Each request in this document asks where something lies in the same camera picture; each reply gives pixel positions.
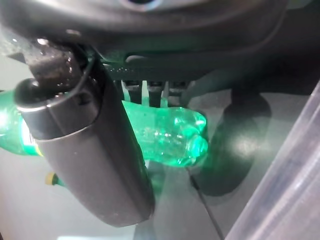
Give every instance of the bottle label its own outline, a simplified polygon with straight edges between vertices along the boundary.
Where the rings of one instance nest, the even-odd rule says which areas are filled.
[[[39,147],[36,143],[36,140],[31,135],[30,130],[29,130],[29,128],[23,118],[21,118],[21,121],[20,121],[20,137],[21,137],[21,143],[22,143],[23,150],[28,155],[42,156],[42,154],[39,150]]]

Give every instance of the plastic bottle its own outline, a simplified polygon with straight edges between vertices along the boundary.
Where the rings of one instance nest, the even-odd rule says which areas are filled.
[[[182,107],[155,108],[124,101],[145,160],[188,167],[208,150],[201,137],[207,122],[198,112]]]
[[[208,143],[201,137],[206,118],[182,107],[154,108],[123,101],[145,160],[188,167],[205,155]],[[17,111],[13,92],[0,93],[0,147],[19,155],[41,155]]]
[[[19,155],[41,155],[35,139],[14,104],[12,91],[0,93],[0,147]]]

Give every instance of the green plastic bottle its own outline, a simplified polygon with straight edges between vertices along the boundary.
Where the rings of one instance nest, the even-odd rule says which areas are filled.
[[[12,91],[0,93],[0,147],[19,155],[41,155],[35,139],[14,104]]]
[[[198,112],[182,107],[155,108],[124,101],[143,158],[174,167],[196,163],[208,150],[201,137],[207,122]]]
[[[145,160],[174,167],[196,163],[208,150],[201,133],[207,122],[182,107],[154,108],[123,101]],[[0,147],[19,155],[41,155],[26,122],[17,111],[13,92],[0,93]]]

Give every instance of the yellow object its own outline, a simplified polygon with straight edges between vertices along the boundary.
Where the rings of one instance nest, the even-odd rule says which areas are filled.
[[[56,174],[54,172],[50,172],[45,176],[45,184],[47,185],[55,185]]]

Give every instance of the gray floor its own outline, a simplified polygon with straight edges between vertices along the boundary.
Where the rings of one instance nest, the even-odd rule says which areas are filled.
[[[3,61],[2,89],[13,88],[30,74],[23,64]],[[103,224],[67,189],[44,184],[45,175],[51,171],[44,159],[16,156],[0,149],[3,239],[194,240],[199,236],[202,240],[223,239],[272,163],[314,81],[303,91],[304,95],[298,95],[294,91],[290,94],[260,91],[260,85],[252,88],[250,84],[211,91],[210,84],[214,81],[205,80],[207,90],[200,91],[199,96],[190,94],[188,106],[208,119],[209,156],[190,169],[150,163],[156,194],[156,209],[150,220],[125,228]]]
[[[189,107],[208,119],[210,156],[189,170],[162,167],[156,212],[137,226],[135,240],[219,240],[228,234],[308,96],[263,93],[249,100],[232,103],[230,90],[192,99]]]

